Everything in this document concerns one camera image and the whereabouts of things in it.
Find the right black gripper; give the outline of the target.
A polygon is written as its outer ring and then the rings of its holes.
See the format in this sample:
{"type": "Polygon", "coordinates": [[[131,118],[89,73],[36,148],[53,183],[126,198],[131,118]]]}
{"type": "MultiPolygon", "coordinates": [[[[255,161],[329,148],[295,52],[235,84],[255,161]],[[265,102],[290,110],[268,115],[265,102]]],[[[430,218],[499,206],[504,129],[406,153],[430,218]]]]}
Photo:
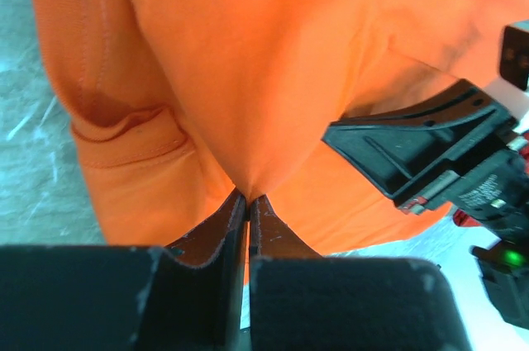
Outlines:
{"type": "Polygon", "coordinates": [[[480,225],[498,237],[472,255],[487,296],[503,320],[528,322],[528,138],[504,142],[515,117],[461,79],[401,110],[342,118],[323,142],[405,213],[445,202],[459,227],[480,225]]]}

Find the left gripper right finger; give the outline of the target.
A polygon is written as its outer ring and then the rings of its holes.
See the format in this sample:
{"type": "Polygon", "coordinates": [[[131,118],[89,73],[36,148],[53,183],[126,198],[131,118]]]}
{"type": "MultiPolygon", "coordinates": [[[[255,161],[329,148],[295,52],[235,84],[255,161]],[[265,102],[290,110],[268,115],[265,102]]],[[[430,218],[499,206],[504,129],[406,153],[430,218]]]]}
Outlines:
{"type": "Polygon", "coordinates": [[[324,257],[260,197],[250,206],[255,350],[468,350],[441,270],[423,259],[324,257]]]}

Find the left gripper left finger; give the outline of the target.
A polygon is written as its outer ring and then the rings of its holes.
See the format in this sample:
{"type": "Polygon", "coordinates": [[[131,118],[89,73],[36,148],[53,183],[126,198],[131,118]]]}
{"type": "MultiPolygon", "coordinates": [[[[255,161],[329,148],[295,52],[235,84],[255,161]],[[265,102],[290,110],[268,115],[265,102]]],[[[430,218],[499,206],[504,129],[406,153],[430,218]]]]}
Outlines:
{"type": "Polygon", "coordinates": [[[234,350],[245,198],[167,246],[1,249],[4,350],[234,350]]]}

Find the orange t shirt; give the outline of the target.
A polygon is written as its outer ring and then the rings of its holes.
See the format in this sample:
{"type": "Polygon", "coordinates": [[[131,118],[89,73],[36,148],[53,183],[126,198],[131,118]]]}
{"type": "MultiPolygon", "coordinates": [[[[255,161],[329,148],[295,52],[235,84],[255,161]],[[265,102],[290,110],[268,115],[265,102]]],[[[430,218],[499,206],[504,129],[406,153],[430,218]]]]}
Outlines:
{"type": "Polygon", "coordinates": [[[399,212],[322,142],[344,115],[497,76],[528,0],[33,0],[110,244],[169,244],[234,188],[320,254],[407,240],[399,212]]]}

